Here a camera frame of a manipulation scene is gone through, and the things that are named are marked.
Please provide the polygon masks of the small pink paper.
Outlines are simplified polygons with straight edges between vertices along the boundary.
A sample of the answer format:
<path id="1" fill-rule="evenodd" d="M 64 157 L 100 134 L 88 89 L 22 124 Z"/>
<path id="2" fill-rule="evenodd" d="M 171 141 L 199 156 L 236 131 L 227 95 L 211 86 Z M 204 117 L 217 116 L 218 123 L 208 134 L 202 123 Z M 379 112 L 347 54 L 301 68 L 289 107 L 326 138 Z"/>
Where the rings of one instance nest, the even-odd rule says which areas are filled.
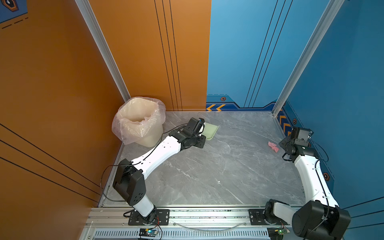
<path id="1" fill-rule="evenodd" d="M 279 151 L 279 147 L 278 147 L 275 143 L 268 142 L 268 146 L 269 146 L 275 153 L 277 153 L 277 152 Z"/>

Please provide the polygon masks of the green dustpan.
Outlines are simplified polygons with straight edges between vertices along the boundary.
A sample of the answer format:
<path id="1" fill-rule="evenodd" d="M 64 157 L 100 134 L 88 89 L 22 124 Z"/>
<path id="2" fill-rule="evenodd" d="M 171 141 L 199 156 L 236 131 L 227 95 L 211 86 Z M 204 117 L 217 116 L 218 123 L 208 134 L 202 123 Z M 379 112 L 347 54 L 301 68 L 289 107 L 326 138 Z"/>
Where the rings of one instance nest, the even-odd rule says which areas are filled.
<path id="1" fill-rule="evenodd" d="M 202 135 L 206 137 L 207 141 L 210 141 L 214 138 L 218 129 L 219 129 L 219 126 L 205 123 Z"/>

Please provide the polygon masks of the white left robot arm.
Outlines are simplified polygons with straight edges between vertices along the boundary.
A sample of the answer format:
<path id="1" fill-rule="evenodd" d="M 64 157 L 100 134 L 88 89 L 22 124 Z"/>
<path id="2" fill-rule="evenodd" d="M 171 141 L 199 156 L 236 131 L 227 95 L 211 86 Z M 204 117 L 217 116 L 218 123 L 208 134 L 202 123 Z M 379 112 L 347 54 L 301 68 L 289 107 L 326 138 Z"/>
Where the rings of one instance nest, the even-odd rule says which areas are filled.
<path id="1" fill-rule="evenodd" d="M 146 194 L 146 179 L 175 154 L 191 147 L 202 149 L 206 141 L 205 127 L 204 119 L 191 118 L 187 124 L 166 132 L 168 135 L 147 153 L 131 161 L 124 159 L 117 165 L 113 188 L 146 224 L 157 219 L 156 206 Z"/>

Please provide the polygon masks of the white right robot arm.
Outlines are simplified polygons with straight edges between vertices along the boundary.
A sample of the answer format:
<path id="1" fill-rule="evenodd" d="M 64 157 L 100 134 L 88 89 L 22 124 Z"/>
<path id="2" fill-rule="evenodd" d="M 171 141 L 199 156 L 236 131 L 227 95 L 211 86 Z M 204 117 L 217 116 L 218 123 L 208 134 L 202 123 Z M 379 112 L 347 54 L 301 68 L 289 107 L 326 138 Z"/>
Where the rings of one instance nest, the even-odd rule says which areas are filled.
<path id="1" fill-rule="evenodd" d="M 341 240 L 351 216 L 339 207 L 321 170 L 321 160 L 310 138 L 313 131 L 294 127 L 279 145 L 289 156 L 302 180 L 306 203 L 295 210 L 286 203 L 269 200 L 264 210 L 269 224 L 287 223 L 296 236 L 304 240 Z"/>

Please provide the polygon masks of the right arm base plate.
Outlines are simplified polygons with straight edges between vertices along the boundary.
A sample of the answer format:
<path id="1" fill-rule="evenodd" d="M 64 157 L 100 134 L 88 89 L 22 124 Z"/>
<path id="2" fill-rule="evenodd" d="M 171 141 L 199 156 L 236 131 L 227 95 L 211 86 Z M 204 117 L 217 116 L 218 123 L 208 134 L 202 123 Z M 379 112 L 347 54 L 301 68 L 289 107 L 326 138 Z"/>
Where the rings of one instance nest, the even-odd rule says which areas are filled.
<path id="1" fill-rule="evenodd" d="M 269 226 L 277 226 L 277 225 L 290 225 L 284 220 L 277 218 L 272 210 L 266 209 L 249 209 L 249 217 L 252 226 L 256 225 L 269 225 Z"/>

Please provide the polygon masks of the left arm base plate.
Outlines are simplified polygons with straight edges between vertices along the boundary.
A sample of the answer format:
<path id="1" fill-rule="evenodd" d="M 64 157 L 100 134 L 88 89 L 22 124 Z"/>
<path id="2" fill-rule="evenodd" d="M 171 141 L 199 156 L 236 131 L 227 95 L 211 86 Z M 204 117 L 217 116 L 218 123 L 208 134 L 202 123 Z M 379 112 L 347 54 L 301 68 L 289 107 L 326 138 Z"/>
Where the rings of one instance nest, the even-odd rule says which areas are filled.
<path id="1" fill-rule="evenodd" d="M 148 216 L 143 217 L 138 211 L 134 211 L 129 217 L 129 226 L 160 225 L 167 226 L 170 219 L 169 209 L 154 209 Z"/>

